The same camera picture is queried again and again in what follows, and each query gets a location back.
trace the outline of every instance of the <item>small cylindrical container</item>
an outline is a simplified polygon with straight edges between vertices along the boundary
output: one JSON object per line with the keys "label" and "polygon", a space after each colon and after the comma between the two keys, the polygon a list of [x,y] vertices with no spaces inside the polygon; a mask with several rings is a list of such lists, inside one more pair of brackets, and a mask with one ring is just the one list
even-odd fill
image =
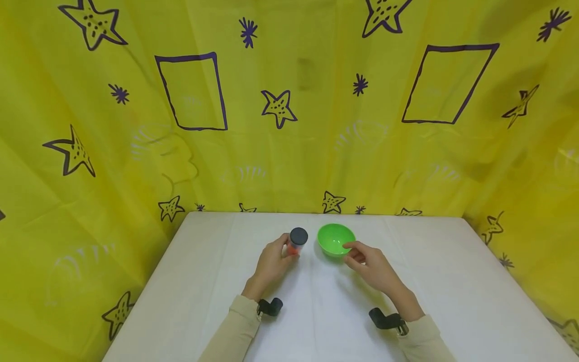
{"label": "small cylindrical container", "polygon": [[306,244],[306,241],[307,241],[307,231],[305,231],[302,228],[294,228],[289,233],[287,254],[288,255],[299,254],[302,247]]}

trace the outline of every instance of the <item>beige sleeve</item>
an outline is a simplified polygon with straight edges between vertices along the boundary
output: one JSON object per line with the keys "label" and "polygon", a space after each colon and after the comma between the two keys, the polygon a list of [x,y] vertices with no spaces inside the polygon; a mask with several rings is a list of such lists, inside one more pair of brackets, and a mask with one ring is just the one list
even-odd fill
{"label": "beige sleeve", "polygon": [[260,323],[257,303],[236,296],[229,313],[197,362],[242,362]]}
{"label": "beige sleeve", "polygon": [[408,322],[408,334],[398,336],[400,348],[410,362],[456,361],[440,337],[440,331],[431,316],[425,315]]}

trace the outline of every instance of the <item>purple rectangle outline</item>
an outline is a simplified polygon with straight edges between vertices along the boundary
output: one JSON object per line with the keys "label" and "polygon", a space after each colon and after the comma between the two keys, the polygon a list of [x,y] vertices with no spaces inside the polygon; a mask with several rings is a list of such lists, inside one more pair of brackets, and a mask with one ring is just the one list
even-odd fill
{"label": "purple rectangle outline", "polygon": [[[410,96],[408,97],[408,102],[406,103],[406,108],[404,109],[404,114],[402,115],[402,122],[403,123],[446,123],[447,125],[453,125],[456,123],[460,114],[463,112],[464,108],[467,106],[468,101],[472,97],[475,88],[477,87],[478,81],[481,79],[482,74],[485,72],[486,67],[489,65],[490,60],[493,58],[494,54],[499,49],[500,44],[481,44],[481,45],[455,45],[455,46],[437,46],[437,45],[427,45],[426,51],[424,52],[424,56],[422,57],[422,61],[420,62],[420,68],[418,69],[418,74],[416,75],[416,79],[414,80],[414,85],[412,86],[412,90],[410,92]],[[412,93],[414,93],[414,89],[418,84],[418,78],[422,74],[422,67],[424,66],[424,61],[426,60],[426,56],[428,52],[440,52],[440,53],[453,53],[453,52],[462,52],[466,50],[490,50],[489,58],[486,60],[485,65],[482,67],[481,72],[479,73],[477,79],[475,80],[474,84],[470,92],[468,92],[467,97],[464,99],[463,104],[460,106],[459,112],[456,114],[454,120],[452,122],[447,122],[444,120],[426,120],[426,119],[404,119],[406,117],[406,112],[408,111],[408,107],[410,107],[410,103],[412,101]]]}
{"label": "purple rectangle outline", "polygon": [[[195,60],[207,60],[211,59],[213,61],[213,65],[215,67],[215,78],[217,79],[217,88],[219,89],[219,99],[221,100],[221,112],[223,113],[223,125],[224,128],[214,128],[214,127],[183,127],[179,124],[179,120],[177,119],[177,113],[175,113],[175,107],[173,107],[173,103],[171,102],[171,95],[169,94],[169,88],[167,87],[167,81],[163,75],[163,71],[161,70],[161,62],[166,61],[168,63],[181,63],[184,61],[195,61]],[[198,55],[184,55],[184,56],[177,56],[177,57],[162,57],[155,55],[155,61],[157,62],[157,68],[159,69],[159,74],[161,75],[161,80],[163,81],[163,86],[165,87],[165,93],[167,93],[167,99],[169,100],[169,105],[171,106],[171,110],[173,111],[173,117],[175,117],[175,122],[177,126],[183,128],[184,130],[189,131],[203,131],[203,130],[215,130],[215,131],[227,131],[227,116],[225,115],[225,102],[223,101],[223,93],[221,93],[221,82],[219,81],[219,70],[217,69],[217,53],[211,52],[207,54],[198,54]]]}

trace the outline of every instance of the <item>dotted star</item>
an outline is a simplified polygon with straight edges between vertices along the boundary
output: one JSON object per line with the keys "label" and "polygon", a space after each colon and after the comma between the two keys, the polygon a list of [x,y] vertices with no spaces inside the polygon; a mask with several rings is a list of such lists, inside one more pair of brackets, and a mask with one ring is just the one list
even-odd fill
{"label": "dotted star", "polygon": [[369,15],[366,19],[366,25],[364,25],[362,37],[367,38],[380,26],[383,26],[387,31],[396,34],[401,33],[399,16],[410,1],[412,0],[366,0]]}
{"label": "dotted star", "polygon": [[239,209],[242,213],[254,213],[257,211],[257,207],[251,207],[249,209],[244,209],[243,208],[243,203],[239,203]]}
{"label": "dotted star", "polygon": [[109,326],[109,341],[116,337],[120,326],[127,320],[134,305],[135,303],[131,303],[131,292],[128,291],[123,294],[119,302],[111,310],[101,316],[102,319],[111,324]]}
{"label": "dotted star", "polygon": [[501,211],[499,216],[497,217],[492,216],[486,217],[486,220],[489,222],[490,226],[484,233],[481,234],[485,242],[485,245],[488,245],[490,241],[493,239],[493,234],[500,234],[504,231],[501,224],[499,224],[499,218],[501,217],[501,215],[503,215],[503,212],[504,211]]}
{"label": "dotted star", "polygon": [[536,85],[535,88],[531,89],[531,91],[527,92],[526,90],[520,90],[519,94],[521,95],[521,102],[515,108],[510,109],[507,113],[503,115],[503,118],[510,118],[511,123],[509,123],[507,129],[511,128],[512,124],[515,123],[516,119],[521,116],[527,115],[527,106],[531,97],[535,94],[539,85]]}
{"label": "dotted star", "polygon": [[346,198],[343,196],[334,196],[329,191],[324,192],[324,201],[322,201],[322,205],[324,205],[324,214],[329,213],[330,211],[335,211],[338,214],[342,213],[342,208],[340,204],[346,201]]}
{"label": "dotted star", "polygon": [[93,164],[90,162],[90,157],[86,153],[85,147],[82,145],[72,125],[70,140],[54,140],[43,144],[43,146],[64,153],[63,176],[70,175],[83,164],[89,173],[93,177],[96,177]]}
{"label": "dotted star", "polygon": [[99,12],[94,8],[93,0],[78,0],[77,6],[60,5],[58,9],[82,29],[89,50],[96,49],[103,39],[114,44],[128,44],[115,30],[119,9]]}
{"label": "dotted star", "polygon": [[568,319],[563,324],[559,324],[549,318],[547,318],[547,320],[553,325],[559,335],[563,337],[573,352],[579,356],[579,324],[577,324],[577,320]]}
{"label": "dotted star", "polygon": [[267,90],[262,90],[261,94],[263,94],[265,99],[267,99],[267,104],[265,105],[263,112],[261,112],[261,115],[275,115],[277,129],[280,130],[284,126],[285,120],[290,120],[292,122],[298,120],[290,109],[289,90],[285,90],[277,98]]}
{"label": "dotted star", "polygon": [[396,214],[396,216],[418,216],[418,215],[422,215],[422,210],[409,211],[405,207],[403,207],[402,210],[400,210],[400,212]]}
{"label": "dotted star", "polygon": [[169,220],[173,222],[175,215],[177,213],[184,213],[185,209],[179,206],[180,196],[177,195],[171,200],[167,202],[159,202],[158,205],[161,208],[161,221],[165,218],[165,216],[169,216]]}

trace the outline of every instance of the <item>black lid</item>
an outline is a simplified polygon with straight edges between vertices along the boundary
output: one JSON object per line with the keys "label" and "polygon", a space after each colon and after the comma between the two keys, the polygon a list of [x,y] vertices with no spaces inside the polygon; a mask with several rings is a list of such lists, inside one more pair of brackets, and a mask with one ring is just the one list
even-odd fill
{"label": "black lid", "polygon": [[307,241],[307,231],[302,228],[294,228],[289,233],[289,238],[296,245],[304,245]]}

